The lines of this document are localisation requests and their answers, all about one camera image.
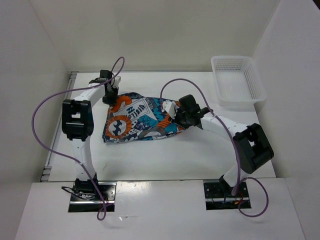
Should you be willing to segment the colourful patterned shorts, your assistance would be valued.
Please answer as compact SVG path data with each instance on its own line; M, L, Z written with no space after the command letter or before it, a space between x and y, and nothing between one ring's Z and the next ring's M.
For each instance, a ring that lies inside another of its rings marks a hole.
M162 111L165 99L146 97L136 92L116 98L106 116L102 139L106 144L152 141L173 137L186 129L172 122Z

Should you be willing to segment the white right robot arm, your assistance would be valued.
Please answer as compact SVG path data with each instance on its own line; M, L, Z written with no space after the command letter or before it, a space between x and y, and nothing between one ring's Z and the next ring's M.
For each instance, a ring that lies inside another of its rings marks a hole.
M177 125L185 129L198 127L229 140L232 144L236 165L219 178L219 191L223 196L234 196L241 180L250 177L274 157L273 148L258 123L246 125L213 114L213 110L208 107L200 108L191 94L178 101L180 106L174 110L173 118Z

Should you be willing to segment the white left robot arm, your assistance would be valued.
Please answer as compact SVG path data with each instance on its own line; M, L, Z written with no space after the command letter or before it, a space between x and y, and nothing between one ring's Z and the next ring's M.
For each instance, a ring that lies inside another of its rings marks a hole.
M92 107L99 100L114 105L120 82L120 76L114 77L111 71L101 70L99 77L89 82L88 89L62 103L62 132L71 143L77 164L76 180L70 193L83 200L98 199L100 194L90 147L94 131Z

